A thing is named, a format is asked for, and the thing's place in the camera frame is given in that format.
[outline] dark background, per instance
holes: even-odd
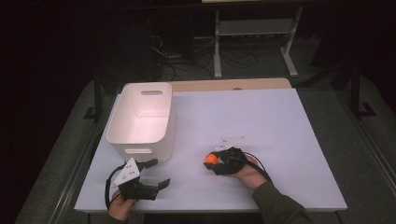
[[[0,218],[12,223],[95,75],[114,93],[122,83],[155,81],[159,73],[149,49],[147,13],[87,13],[81,3],[60,0],[3,0],[0,10]],[[395,11],[393,1],[316,5],[304,9],[298,30],[323,35],[314,65],[356,59],[394,111]],[[213,35],[212,11],[157,12],[154,18],[155,34],[187,56],[192,36]]]

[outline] person's left hand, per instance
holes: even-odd
[[[135,199],[124,199],[124,197],[120,194],[120,191],[117,190],[113,194],[113,201],[108,208],[108,215],[114,217],[118,220],[125,221],[128,219],[129,213],[131,212],[132,206],[136,202]]]

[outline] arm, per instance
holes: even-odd
[[[124,199],[117,190],[113,194],[113,200],[108,208],[105,218],[102,220],[103,224],[124,224],[128,223],[128,216],[134,206],[135,200]]]
[[[247,159],[257,164],[253,158],[247,156]],[[260,208],[264,223],[313,223],[300,204],[281,194],[254,168],[245,165],[241,171],[231,176],[236,177],[248,188],[254,190],[253,199]]]

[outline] green sleeve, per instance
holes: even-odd
[[[114,217],[109,216],[108,214],[106,214],[106,216],[102,219],[101,222],[101,224],[127,224],[127,223],[128,223],[128,219],[126,221],[121,221]]]
[[[260,208],[264,223],[313,223],[305,208],[292,198],[281,194],[271,182],[259,186],[253,193],[253,199]]]

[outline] gray floor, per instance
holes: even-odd
[[[269,45],[243,45],[242,50],[237,51],[227,50],[233,46],[231,44],[222,46],[223,78],[286,77],[295,84],[322,70],[310,66],[319,42],[317,38],[298,38],[294,42],[290,56],[299,72],[297,78],[289,77],[277,50],[281,41],[271,41]],[[163,67],[163,80],[211,79],[213,76],[210,53],[200,57],[199,65],[185,62],[168,61],[170,66]],[[348,205],[346,211],[339,211],[339,217],[343,223],[396,223],[396,198],[375,159],[380,152],[389,167],[396,167],[395,114],[382,101],[373,83],[363,78],[361,100],[373,107],[376,116],[356,119],[347,105],[349,88],[334,91],[330,87],[332,77],[333,74],[309,88],[299,89],[298,93]],[[89,160],[81,160],[80,156],[87,157],[84,151],[92,150],[87,148],[90,145],[87,142],[93,141],[103,125],[83,118],[87,108],[92,106],[91,83],[76,102],[17,223],[88,223],[87,214],[73,207],[89,167]],[[311,216],[316,223],[341,223],[335,213],[312,213]],[[100,219],[101,215],[90,215],[91,223],[99,223]],[[130,219],[131,223],[143,223],[144,215],[131,214]]]

